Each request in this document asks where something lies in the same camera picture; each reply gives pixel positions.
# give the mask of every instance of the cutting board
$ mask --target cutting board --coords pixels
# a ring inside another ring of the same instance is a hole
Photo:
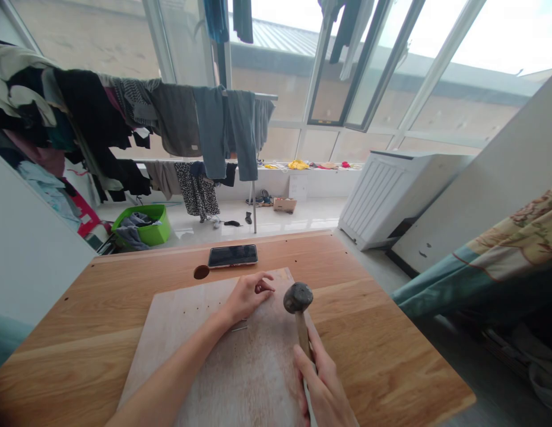
[[[293,346],[296,320],[283,298],[287,268],[270,271],[276,288],[248,320],[227,332],[205,361],[174,426],[302,426]],[[156,294],[118,407],[221,307],[238,277]]]

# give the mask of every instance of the forearm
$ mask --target forearm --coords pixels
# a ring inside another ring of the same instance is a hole
[[[207,356],[232,324],[226,310],[212,314],[106,426],[171,426]]]

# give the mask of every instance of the cardboard box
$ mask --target cardboard box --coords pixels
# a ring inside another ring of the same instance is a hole
[[[292,214],[294,213],[297,202],[298,201],[294,199],[280,199],[276,197],[274,199],[274,210],[279,212],[288,212],[289,214]]]

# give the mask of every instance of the hammer head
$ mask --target hammer head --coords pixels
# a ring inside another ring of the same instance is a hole
[[[284,295],[284,308],[288,313],[303,312],[313,301],[312,290],[302,282],[294,283]]]

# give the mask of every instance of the white cabinet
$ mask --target white cabinet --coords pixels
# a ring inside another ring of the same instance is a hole
[[[400,230],[408,229],[405,223],[416,220],[472,159],[372,151],[341,212],[339,228],[361,251],[392,244],[402,235]]]

